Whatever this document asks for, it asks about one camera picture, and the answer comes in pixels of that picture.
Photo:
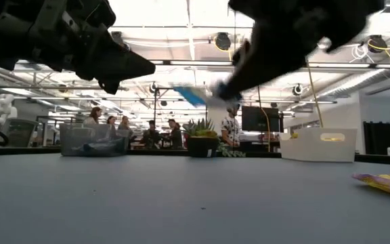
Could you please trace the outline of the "potted succulent plant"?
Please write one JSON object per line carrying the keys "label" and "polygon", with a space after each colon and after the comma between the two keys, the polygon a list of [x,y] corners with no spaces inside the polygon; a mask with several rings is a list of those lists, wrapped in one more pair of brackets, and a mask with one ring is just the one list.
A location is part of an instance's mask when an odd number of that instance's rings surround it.
{"label": "potted succulent plant", "polygon": [[190,120],[183,124],[185,143],[191,157],[245,157],[246,153],[228,145],[214,130],[212,119]]}

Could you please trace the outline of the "dark cabinet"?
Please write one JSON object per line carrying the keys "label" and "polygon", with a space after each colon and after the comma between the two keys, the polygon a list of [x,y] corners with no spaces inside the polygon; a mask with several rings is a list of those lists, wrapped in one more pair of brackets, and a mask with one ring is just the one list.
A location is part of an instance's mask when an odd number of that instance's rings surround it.
{"label": "dark cabinet", "polygon": [[367,155],[387,155],[390,147],[390,123],[363,122]]}

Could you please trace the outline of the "black monitor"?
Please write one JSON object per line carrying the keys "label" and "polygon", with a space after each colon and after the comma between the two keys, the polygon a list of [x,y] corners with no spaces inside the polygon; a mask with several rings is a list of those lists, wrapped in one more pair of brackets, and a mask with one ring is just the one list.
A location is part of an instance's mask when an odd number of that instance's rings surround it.
{"label": "black monitor", "polygon": [[280,132],[280,113],[277,108],[242,107],[242,130]]}

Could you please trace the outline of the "dark translucent plastic bin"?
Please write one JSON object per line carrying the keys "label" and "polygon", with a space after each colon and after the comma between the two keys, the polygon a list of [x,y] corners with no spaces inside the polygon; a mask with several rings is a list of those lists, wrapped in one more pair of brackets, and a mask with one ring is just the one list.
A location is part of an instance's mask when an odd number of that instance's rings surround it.
{"label": "dark translucent plastic bin", "polygon": [[71,123],[60,126],[61,154],[65,157],[79,157],[73,154],[72,148],[84,143],[107,142],[121,138],[128,141],[129,147],[128,130],[116,129],[116,135],[111,136],[108,124]]}

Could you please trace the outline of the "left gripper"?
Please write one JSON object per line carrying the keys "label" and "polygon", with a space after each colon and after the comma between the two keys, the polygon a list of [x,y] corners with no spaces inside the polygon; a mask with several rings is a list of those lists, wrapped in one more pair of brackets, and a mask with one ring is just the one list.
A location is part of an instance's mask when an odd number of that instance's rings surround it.
{"label": "left gripper", "polygon": [[121,81],[151,75],[151,61],[117,43],[108,31],[96,30],[95,0],[28,0],[34,22],[28,32],[31,62],[56,71],[71,70],[96,79],[108,94]]}

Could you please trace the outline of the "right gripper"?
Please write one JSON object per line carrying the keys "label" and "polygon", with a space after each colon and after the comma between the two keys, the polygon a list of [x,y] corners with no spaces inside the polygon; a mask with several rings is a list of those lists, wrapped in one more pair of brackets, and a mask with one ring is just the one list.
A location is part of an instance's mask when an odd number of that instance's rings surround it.
{"label": "right gripper", "polygon": [[[320,0],[229,0],[229,7],[255,23],[251,43],[245,39],[232,56],[233,73],[217,83],[225,84],[223,99],[301,68],[329,17]],[[284,47],[290,58],[270,59]]]}

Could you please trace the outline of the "grey green chair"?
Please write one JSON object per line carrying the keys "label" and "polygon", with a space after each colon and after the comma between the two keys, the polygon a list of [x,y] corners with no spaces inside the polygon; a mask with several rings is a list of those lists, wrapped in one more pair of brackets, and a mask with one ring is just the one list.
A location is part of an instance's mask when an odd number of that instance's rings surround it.
{"label": "grey green chair", "polygon": [[1,132],[8,138],[8,147],[29,147],[38,123],[26,119],[8,118]]}

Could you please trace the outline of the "white robot figure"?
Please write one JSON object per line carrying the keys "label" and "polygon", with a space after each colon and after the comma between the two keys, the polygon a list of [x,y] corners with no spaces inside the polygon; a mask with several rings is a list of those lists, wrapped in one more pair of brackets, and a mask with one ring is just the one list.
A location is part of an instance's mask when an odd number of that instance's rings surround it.
{"label": "white robot figure", "polygon": [[7,119],[17,118],[18,110],[12,105],[14,95],[0,94],[0,125],[3,125]]}

